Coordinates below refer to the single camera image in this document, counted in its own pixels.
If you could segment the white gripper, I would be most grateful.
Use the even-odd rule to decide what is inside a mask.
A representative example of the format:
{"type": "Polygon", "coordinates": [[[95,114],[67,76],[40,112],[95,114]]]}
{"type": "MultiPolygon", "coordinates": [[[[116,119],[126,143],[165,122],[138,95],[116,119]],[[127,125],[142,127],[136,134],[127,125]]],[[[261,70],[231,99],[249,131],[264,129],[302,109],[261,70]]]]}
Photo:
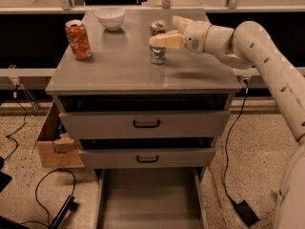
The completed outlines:
{"type": "Polygon", "coordinates": [[[205,39],[212,25],[210,22],[193,22],[191,19],[177,15],[173,16],[172,22],[177,31],[168,31],[152,36],[149,39],[149,44],[152,47],[178,50],[186,45],[190,52],[204,52],[205,39]]]}

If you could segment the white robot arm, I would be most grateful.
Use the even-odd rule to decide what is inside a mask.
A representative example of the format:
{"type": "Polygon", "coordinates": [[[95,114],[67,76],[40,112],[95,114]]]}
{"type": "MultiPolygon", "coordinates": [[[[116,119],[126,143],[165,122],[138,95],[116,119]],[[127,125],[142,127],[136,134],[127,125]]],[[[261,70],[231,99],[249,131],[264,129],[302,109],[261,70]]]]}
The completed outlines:
{"type": "Polygon", "coordinates": [[[259,71],[296,142],[282,175],[274,229],[305,229],[305,78],[280,52],[267,31],[254,21],[236,28],[174,16],[175,29],[149,39],[157,48],[209,53],[221,63],[259,71]]]}

